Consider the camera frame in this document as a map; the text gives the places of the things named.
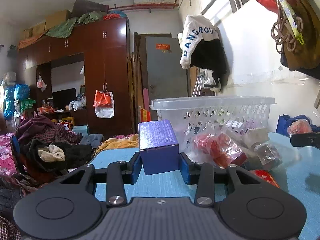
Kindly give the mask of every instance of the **plaid shirt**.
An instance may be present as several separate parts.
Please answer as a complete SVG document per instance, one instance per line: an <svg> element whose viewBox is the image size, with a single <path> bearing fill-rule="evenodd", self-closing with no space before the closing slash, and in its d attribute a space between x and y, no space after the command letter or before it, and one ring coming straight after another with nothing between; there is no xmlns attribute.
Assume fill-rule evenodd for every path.
<svg viewBox="0 0 320 240"><path fill-rule="evenodd" d="M14 223L0 217L0 240L20 240L21 235Z"/></svg>
<svg viewBox="0 0 320 240"><path fill-rule="evenodd" d="M43 143L53 143L57 140L79 143L82 139L82 134L69 132L64 128L63 124L58 124L54 128L47 126L41 133L36 134L33 139L39 139Z"/></svg>

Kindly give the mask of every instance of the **orange shopping bag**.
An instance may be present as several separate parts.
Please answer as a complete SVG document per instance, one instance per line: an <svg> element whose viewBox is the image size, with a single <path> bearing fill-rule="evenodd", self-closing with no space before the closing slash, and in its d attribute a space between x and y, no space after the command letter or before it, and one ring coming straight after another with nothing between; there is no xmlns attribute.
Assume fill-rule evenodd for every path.
<svg viewBox="0 0 320 240"><path fill-rule="evenodd" d="M112 107L112 100L109 92L96 91L93 107L98 106Z"/></svg>

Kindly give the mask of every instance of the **blue table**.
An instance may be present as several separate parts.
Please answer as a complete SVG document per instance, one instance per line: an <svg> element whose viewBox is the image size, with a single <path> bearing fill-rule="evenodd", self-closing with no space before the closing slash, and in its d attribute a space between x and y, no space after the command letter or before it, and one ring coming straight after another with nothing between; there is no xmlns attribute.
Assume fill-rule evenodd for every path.
<svg viewBox="0 0 320 240"><path fill-rule="evenodd" d="M271 174L286 192L298 198L307 209L307 222L300 234L300 240L315 240L320 236L320 150L313 147L297 149L292 147L290 139L276 133L269 133L276 143L283 164ZM129 161L137 148L106 150L93 160L95 168L106 168L109 163ZM225 198L224 186L216 185L215 200ZM127 199L131 197L182 197L193 201L196 185L184 184L180 171L145 176L143 168L135 185L124 185ZM106 199L106 185L98 184L96 198Z"/></svg>

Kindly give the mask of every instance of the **pink blanket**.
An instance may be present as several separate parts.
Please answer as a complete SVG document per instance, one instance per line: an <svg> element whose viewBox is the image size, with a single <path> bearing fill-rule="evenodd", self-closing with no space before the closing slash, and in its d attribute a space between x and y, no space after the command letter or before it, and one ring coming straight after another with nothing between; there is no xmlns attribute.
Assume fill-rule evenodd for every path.
<svg viewBox="0 0 320 240"><path fill-rule="evenodd" d="M10 147L10 138L13 135L13 133L0 135L0 175L11 176L17 173Z"/></svg>

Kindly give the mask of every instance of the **purple box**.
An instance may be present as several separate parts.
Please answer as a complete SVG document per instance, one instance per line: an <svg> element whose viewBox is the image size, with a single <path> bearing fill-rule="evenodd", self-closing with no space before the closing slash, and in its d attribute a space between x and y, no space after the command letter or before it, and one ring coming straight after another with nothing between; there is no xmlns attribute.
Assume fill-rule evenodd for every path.
<svg viewBox="0 0 320 240"><path fill-rule="evenodd" d="M169 120L139 123L139 145L146 175L179 169L179 144Z"/></svg>

